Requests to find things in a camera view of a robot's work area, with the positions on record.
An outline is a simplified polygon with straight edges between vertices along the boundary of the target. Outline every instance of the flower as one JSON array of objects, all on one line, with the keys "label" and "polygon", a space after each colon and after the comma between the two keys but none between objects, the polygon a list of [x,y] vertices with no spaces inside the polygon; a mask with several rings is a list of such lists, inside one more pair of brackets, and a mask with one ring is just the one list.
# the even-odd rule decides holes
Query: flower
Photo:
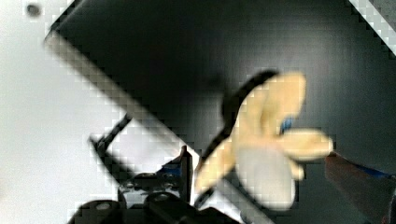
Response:
[{"label": "flower", "polygon": [[332,152],[332,139],[321,131],[283,133],[283,121],[300,114],[305,86],[302,73],[290,72],[253,89],[239,108],[230,136],[202,164],[195,189],[209,189],[235,167],[241,183],[259,203],[273,210],[289,209],[294,202],[294,180],[304,178],[304,169],[296,161]]}]

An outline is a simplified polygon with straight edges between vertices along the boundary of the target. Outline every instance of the white surface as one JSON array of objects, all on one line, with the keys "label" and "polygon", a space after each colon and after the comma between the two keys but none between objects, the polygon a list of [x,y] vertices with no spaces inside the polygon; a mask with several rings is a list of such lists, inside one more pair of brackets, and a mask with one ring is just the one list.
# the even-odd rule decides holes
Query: white surface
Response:
[{"label": "white surface", "polygon": [[[37,19],[24,11],[31,2],[44,7]],[[0,1],[0,223],[65,223],[85,202],[117,200],[117,185],[87,139],[111,129],[124,112],[43,48],[50,25],[72,1],[31,2]],[[149,157],[146,150],[168,148],[158,141],[133,122],[113,153],[135,169],[155,171],[176,156],[164,150]],[[210,202],[239,213],[219,195]]]}]

